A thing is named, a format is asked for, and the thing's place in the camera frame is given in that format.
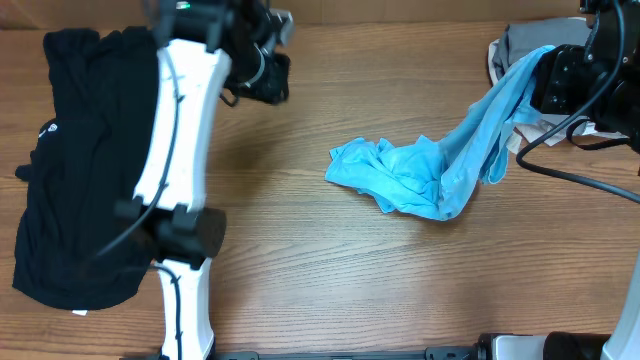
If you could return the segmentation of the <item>light blue t-shirt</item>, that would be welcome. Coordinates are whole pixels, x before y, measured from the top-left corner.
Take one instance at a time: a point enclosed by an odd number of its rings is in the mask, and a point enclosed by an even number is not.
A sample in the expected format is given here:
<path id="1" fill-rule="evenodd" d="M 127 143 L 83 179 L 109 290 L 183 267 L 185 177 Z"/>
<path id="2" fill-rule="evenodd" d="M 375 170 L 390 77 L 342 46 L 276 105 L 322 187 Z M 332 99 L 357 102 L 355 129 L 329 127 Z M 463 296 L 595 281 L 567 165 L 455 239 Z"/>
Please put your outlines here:
<path id="1" fill-rule="evenodd" d="M 421 136 L 396 147 L 384 138 L 356 138 L 332 149 L 325 180 L 373 197 L 384 213 L 437 221 L 457 217 L 478 184 L 504 178 L 514 128 L 539 121 L 540 112 L 530 105 L 535 71 L 553 49 L 541 46 L 518 60 L 439 141 Z"/>

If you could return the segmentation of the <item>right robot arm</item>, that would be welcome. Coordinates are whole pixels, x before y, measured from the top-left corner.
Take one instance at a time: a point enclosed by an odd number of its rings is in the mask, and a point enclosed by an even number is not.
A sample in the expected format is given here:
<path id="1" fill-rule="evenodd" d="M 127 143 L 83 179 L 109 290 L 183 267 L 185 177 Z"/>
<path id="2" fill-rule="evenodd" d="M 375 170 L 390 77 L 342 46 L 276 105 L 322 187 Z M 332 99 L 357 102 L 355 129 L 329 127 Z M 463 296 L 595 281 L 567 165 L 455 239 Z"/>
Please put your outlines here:
<path id="1" fill-rule="evenodd" d="M 639 3 L 582 0 L 580 12 L 594 17 L 583 46 L 561 45 L 544 55 L 531 105 L 542 113 L 568 116 L 543 135 L 564 130 L 571 140 L 578 125 L 622 139 L 583 145 L 587 151 L 626 145 L 639 151 Z M 635 266 L 613 334 L 554 332 L 543 345 L 544 359 L 639 360 L 639 267 Z"/>

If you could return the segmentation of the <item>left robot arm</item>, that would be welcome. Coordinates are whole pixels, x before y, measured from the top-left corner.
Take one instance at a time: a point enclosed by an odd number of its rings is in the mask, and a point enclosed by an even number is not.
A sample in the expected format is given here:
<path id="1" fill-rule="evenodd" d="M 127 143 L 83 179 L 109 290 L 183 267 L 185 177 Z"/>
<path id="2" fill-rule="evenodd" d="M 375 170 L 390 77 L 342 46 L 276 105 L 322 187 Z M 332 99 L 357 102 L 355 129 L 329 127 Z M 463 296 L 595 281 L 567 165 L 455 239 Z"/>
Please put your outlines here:
<path id="1" fill-rule="evenodd" d="M 151 257 L 165 320 L 157 358 L 212 359 L 210 270 L 227 224 L 206 205 L 216 107 L 288 99 L 291 62 L 276 49 L 289 44 L 294 17 L 267 1 L 168 0 L 152 22 L 159 85 L 150 146 L 132 198 L 115 206 L 127 227 L 104 249 L 139 240 Z"/>

